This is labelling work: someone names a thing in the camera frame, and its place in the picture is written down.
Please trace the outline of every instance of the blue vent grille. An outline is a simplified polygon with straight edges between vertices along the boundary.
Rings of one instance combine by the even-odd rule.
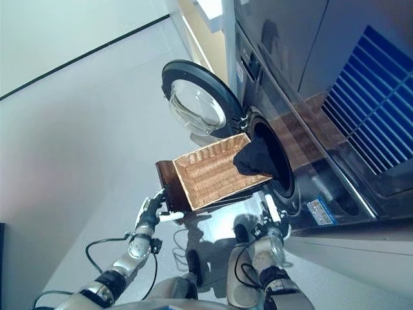
[[[372,27],[322,109],[375,174],[413,158],[413,60]]]

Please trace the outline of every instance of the wire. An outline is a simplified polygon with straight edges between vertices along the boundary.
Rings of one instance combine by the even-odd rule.
[[[49,294],[71,295],[71,294],[73,294],[73,293],[71,293],[71,292],[66,292],[66,291],[57,291],[57,290],[44,291],[44,292],[40,293],[40,294],[35,298],[35,300],[33,301],[32,310],[34,310],[34,309],[42,309],[42,308],[43,308],[43,309],[44,309],[44,308],[47,309],[47,307],[39,307],[39,308],[36,308],[36,304],[37,304],[37,302],[39,301],[40,298],[42,298],[44,295],[49,295]]]
[[[93,241],[93,242],[89,243],[86,246],[86,249],[85,249],[86,257],[88,258],[89,262],[93,265],[93,267],[95,267],[96,270],[99,271],[99,273],[102,273],[103,272],[102,268],[100,268],[99,265],[97,265],[95,263],[95,261],[93,260],[93,258],[89,254],[89,248],[91,246],[95,245],[95,244],[105,243],[105,242],[113,242],[113,241],[125,241],[128,238],[129,238],[129,234],[125,234],[125,236],[123,238],[109,238],[109,239],[102,239],[102,240],[98,240],[98,241]]]
[[[246,283],[246,282],[242,281],[242,280],[238,277],[238,274],[237,274],[237,266],[238,266],[239,258],[240,258],[241,255],[244,253],[244,251],[245,251],[251,244],[253,244],[254,242],[255,242],[255,240],[253,240],[253,241],[251,241],[250,243],[246,244],[246,245],[244,246],[244,248],[241,250],[241,252],[239,252],[238,257],[237,257],[237,260],[235,261],[234,273],[235,273],[235,277],[237,278],[237,280],[238,280],[240,283],[244,284],[245,286],[247,286],[247,287],[252,287],[253,289],[261,289],[262,287],[261,287],[257,282],[253,281],[253,280],[251,279],[251,277],[249,277],[249,275],[246,275],[246,272],[243,270],[242,265],[241,265],[241,270],[243,270],[244,275],[246,276],[246,278],[248,278],[248,280],[250,280],[251,283]]]
[[[148,297],[149,293],[150,293],[151,290],[154,288],[155,281],[156,281],[156,276],[157,276],[157,258],[156,258],[155,253],[152,253],[152,254],[154,255],[154,258],[155,258],[155,275],[154,275],[154,280],[152,281],[152,284],[150,285],[148,292],[145,294],[145,296],[144,296],[141,300],[144,300],[146,297]]]
[[[261,286],[261,284],[259,284],[259,283],[257,283],[256,281],[254,281],[254,280],[250,277],[250,275],[245,271],[244,267],[249,267],[249,268],[254,269],[254,266],[251,265],[250,263],[248,263],[248,264],[247,264],[247,263],[242,263],[242,264],[241,264],[241,270],[243,271],[243,274],[245,275],[245,277],[246,277],[252,284],[254,284],[255,286],[257,286],[257,287],[259,287],[260,289],[262,289],[263,287]]]

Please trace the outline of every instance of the black cloth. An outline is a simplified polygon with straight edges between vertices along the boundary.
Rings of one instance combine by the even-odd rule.
[[[267,143],[264,138],[259,136],[254,137],[235,155],[233,164],[237,167],[238,172],[245,176],[255,174],[269,174],[274,178],[279,176]]]

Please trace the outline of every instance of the woven basket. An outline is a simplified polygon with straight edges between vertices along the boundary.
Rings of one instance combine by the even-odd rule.
[[[174,166],[192,210],[198,210],[271,178],[244,176],[232,163],[248,143],[246,134],[237,134],[174,160]]]

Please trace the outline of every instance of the round glass window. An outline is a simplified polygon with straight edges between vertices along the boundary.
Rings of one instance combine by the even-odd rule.
[[[172,83],[169,108],[179,122],[200,136],[207,136],[226,123],[218,102],[204,89],[184,79]]]

